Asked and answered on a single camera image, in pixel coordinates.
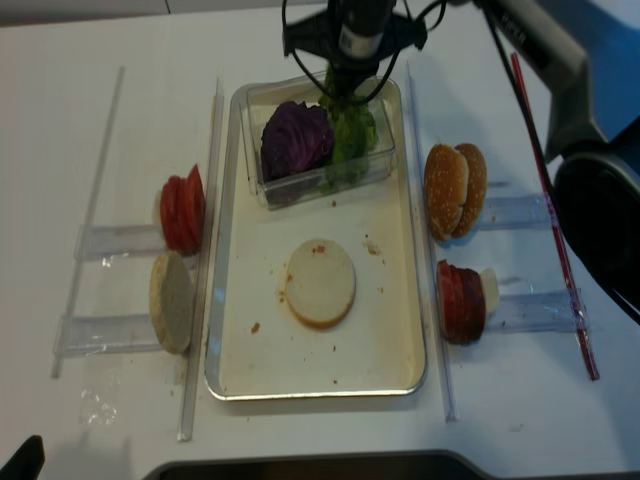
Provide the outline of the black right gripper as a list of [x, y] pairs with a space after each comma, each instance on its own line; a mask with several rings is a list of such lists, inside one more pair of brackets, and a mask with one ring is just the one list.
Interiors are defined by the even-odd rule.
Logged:
[[[423, 14], [394, 12], [394, 1], [329, 1], [325, 9], [295, 22], [287, 20], [288, 3], [281, 4], [282, 44], [303, 73], [332, 100], [351, 100], [359, 86], [375, 76], [380, 63], [390, 61], [378, 86], [365, 98], [378, 95], [399, 54], [422, 49], [428, 38]], [[301, 52], [324, 59], [331, 75], [325, 86], [302, 62]]]

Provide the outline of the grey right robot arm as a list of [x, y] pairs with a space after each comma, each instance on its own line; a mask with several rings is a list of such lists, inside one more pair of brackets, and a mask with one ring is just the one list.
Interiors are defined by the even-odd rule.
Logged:
[[[639, 316], [639, 30], [590, 1], [481, 1], [498, 52], [512, 46], [551, 94], [548, 133], [534, 152], [562, 233], [605, 293]], [[332, 98], [351, 94], [382, 61], [422, 48], [423, 15], [390, 1], [331, 1], [284, 22], [286, 55], [309, 53], [333, 70]]]

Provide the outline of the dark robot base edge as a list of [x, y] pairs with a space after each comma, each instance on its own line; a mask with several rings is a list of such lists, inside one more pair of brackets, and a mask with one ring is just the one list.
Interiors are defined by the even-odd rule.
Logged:
[[491, 479], [447, 450], [173, 462], [148, 479]]

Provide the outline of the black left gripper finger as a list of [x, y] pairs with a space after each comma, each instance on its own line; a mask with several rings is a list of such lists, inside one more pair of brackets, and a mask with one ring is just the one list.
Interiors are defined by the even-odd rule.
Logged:
[[30, 436], [0, 470], [1, 480], [37, 480], [45, 463], [43, 439]]

